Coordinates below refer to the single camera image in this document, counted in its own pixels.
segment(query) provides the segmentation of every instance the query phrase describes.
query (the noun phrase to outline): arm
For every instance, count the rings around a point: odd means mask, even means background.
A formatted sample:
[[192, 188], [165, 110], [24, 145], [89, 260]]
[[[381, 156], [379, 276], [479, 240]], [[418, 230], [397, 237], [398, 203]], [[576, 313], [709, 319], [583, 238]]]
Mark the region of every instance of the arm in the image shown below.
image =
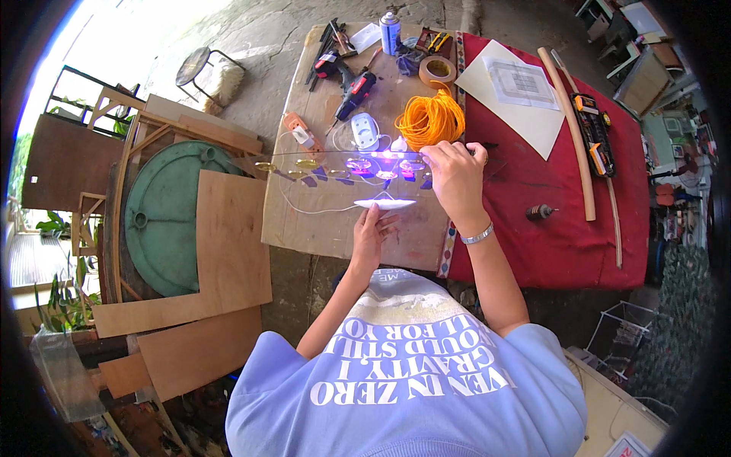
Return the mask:
[[[470, 238], [485, 231], [491, 223], [482, 207], [482, 169], [488, 158], [485, 148], [479, 143], [467, 143], [465, 148], [462, 143], [442, 141], [420, 152], [431, 167], [436, 197], [460, 235]], [[530, 322], [523, 293], [495, 234], [468, 244], [467, 251], [482, 313], [493, 331], [505, 337]]]
[[383, 218], [376, 203], [364, 210], [353, 228], [353, 255], [350, 265], [338, 284], [330, 301], [317, 316], [297, 345], [297, 352], [312, 359], [333, 337], [350, 309], [368, 288], [371, 275], [381, 263], [381, 245], [389, 233], [396, 231], [391, 224], [398, 221], [398, 214]]

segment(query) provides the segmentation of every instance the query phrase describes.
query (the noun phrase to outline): red cloth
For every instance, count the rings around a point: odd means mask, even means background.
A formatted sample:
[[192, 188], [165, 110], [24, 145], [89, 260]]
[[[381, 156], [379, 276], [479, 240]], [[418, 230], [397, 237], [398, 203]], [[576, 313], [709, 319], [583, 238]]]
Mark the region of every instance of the red cloth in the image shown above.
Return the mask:
[[[488, 41], [464, 34], [466, 64], [472, 62]], [[539, 58], [508, 48], [527, 64], [542, 67]], [[610, 290], [639, 287], [645, 278], [650, 230], [640, 126], [613, 101], [579, 80], [576, 84], [579, 91], [596, 99], [599, 109], [606, 110], [612, 121], [608, 135], [617, 168], [613, 184], [622, 233], [622, 269], [616, 266], [612, 208], [603, 178], [592, 176], [596, 221], [584, 219], [581, 180], [568, 123], [561, 126], [550, 157], [544, 161], [520, 135], [467, 94], [466, 141], [498, 143], [488, 153], [506, 162], [485, 181], [482, 203], [492, 217], [494, 234], [521, 287]], [[565, 80], [564, 87], [571, 92]], [[548, 219], [529, 221], [526, 209], [542, 203], [559, 211]], [[459, 237], [452, 255], [448, 277], [474, 281], [467, 248]]]

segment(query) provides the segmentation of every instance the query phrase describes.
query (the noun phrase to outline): hand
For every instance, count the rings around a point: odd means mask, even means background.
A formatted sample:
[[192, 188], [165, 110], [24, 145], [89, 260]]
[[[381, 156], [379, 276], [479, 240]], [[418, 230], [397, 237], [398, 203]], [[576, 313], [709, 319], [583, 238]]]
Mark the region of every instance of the hand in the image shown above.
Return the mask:
[[371, 275], [381, 264], [381, 244], [390, 233], [396, 231], [392, 226], [398, 221], [398, 214], [383, 218], [388, 211], [380, 211], [374, 203], [363, 210], [353, 227], [353, 256], [346, 274], [352, 276], [363, 289], [368, 286]]
[[419, 151], [431, 167], [436, 198], [454, 222], [459, 233], [469, 238], [479, 235], [490, 225], [490, 217], [482, 207], [482, 170], [488, 152], [479, 143], [440, 141]]

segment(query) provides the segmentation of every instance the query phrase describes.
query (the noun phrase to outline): green round lid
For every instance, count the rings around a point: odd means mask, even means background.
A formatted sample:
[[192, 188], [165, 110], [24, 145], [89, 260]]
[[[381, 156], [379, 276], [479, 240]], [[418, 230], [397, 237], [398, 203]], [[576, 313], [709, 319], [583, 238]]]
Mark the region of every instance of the green round lid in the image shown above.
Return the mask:
[[242, 174], [204, 141], [174, 143], [142, 167], [129, 191], [124, 232], [140, 276], [160, 295], [198, 292], [195, 207], [201, 170]]

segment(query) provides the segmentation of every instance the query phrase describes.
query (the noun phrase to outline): cordless drill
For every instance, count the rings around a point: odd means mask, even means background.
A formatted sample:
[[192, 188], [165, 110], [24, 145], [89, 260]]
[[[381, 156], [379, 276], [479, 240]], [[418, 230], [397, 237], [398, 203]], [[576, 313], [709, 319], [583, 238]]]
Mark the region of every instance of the cordless drill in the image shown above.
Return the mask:
[[376, 83], [376, 75], [369, 72], [368, 67], [363, 67], [359, 75], [353, 74], [336, 49], [323, 54], [314, 67], [318, 78], [328, 78], [337, 71], [343, 77], [343, 83], [340, 85], [343, 88], [343, 101], [335, 112], [337, 121], [348, 119], [350, 113], [366, 99], [368, 91]]

